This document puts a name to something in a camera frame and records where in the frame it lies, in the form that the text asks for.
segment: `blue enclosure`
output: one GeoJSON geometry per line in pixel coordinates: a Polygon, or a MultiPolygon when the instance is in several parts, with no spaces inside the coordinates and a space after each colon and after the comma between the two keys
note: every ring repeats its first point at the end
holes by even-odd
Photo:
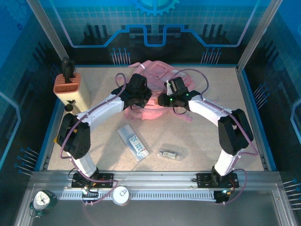
{"type": "MultiPolygon", "coordinates": [[[[258,34],[274,2],[0,0],[1,221],[13,224],[58,111],[53,84],[62,54],[49,34],[77,65],[237,65],[263,134],[266,170],[300,181],[301,1],[283,1],[258,34]],[[34,14],[27,2],[43,10],[34,14]],[[50,25],[40,20],[43,15],[50,25]],[[259,36],[258,43],[252,36],[259,36]],[[250,52],[248,45],[256,48],[250,52]]],[[[300,218],[301,211],[295,213],[300,218]]]]}

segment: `speckled tabletop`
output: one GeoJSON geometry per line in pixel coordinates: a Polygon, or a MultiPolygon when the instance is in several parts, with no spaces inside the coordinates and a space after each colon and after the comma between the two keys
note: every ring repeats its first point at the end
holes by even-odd
{"type": "MultiPolygon", "coordinates": [[[[241,108],[246,112],[241,89],[234,68],[195,67],[201,70],[209,80],[209,90],[204,94],[208,100],[229,109],[241,108]]],[[[90,92],[92,105],[103,101],[113,89],[115,75],[123,72],[128,78],[133,68],[78,68],[90,92]]],[[[195,90],[202,91],[206,87],[203,77],[189,72],[193,77],[195,90]]],[[[211,170],[218,160],[221,147],[218,140],[218,129],[210,121],[200,115],[187,112],[191,122],[166,113],[155,120],[125,119],[124,113],[118,113],[91,134],[90,155],[100,170],[146,170],[146,171],[197,171],[211,170]],[[150,154],[137,162],[120,138],[117,130],[129,124],[138,135],[150,154]],[[181,161],[174,161],[157,156],[163,148],[182,154],[181,161]]],[[[73,168],[68,160],[58,157],[60,146],[55,144],[48,170],[70,170],[73,168]]],[[[260,157],[244,155],[236,164],[236,168],[246,170],[263,170],[260,157]]]]}

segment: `metal base plate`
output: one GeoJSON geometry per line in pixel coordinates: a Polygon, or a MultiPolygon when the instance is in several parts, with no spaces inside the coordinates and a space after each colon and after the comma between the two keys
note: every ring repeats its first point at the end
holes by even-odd
{"type": "MultiPolygon", "coordinates": [[[[97,180],[111,180],[114,178],[114,174],[112,173],[99,173],[97,180]]],[[[84,177],[82,177],[79,173],[74,173],[71,187],[72,188],[83,188],[85,185],[91,185],[90,181],[87,181],[84,177]]],[[[112,188],[113,182],[106,183],[97,183],[93,185],[93,188],[112,188]]]]}
{"type": "Polygon", "coordinates": [[[198,173],[197,183],[198,188],[231,188],[233,184],[235,188],[239,188],[239,182],[236,173],[230,173],[223,177],[218,186],[214,186],[212,183],[211,173],[198,173]]]}

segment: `gear graphic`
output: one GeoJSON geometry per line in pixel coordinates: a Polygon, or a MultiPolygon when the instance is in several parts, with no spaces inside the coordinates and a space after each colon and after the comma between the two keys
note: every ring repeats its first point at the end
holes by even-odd
{"type": "Polygon", "coordinates": [[[157,16],[163,13],[169,13],[169,10],[174,9],[174,5],[179,3],[179,0],[132,0],[133,4],[136,5],[136,9],[139,9],[141,13],[146,15],[157,16]]]}
{"type": "Polygon", "coordinates": [[[0,0],[0,6],[6,7],[17,22],[26,18],[27,2],[25,0],[0,0]]]}

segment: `metal post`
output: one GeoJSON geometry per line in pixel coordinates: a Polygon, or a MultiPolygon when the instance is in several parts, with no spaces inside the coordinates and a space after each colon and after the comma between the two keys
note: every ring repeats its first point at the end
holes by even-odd
{"type": "Polygon", "coordinates": [[[39,0],[27,0],[28,5],[32,9],[34,15],[36,16],[38,22],[49,38],[51,44],[55,48],[58,56],[62,60],[64,57],[68,57],[68,54],[61,43],[59,37],[57,36],[55,29],[53,28],[51,22],[49,21],[43,7],[41,6],[39,0]]]}
{"type": "Polygon", "coordinates": [[[246,66],[248,60],[256,49],[262,36],[266,32],[266,29],[268,28],[281,3],[282,0],[271,0],[271,2],[269,3],[266,11],[264,12],[260,22],[257,25],[257,28],[254,31],[253,36],[251,37],[247,47],[241,55],[241,58],[238,62],[238,71],[241,72],[246,66]]]}

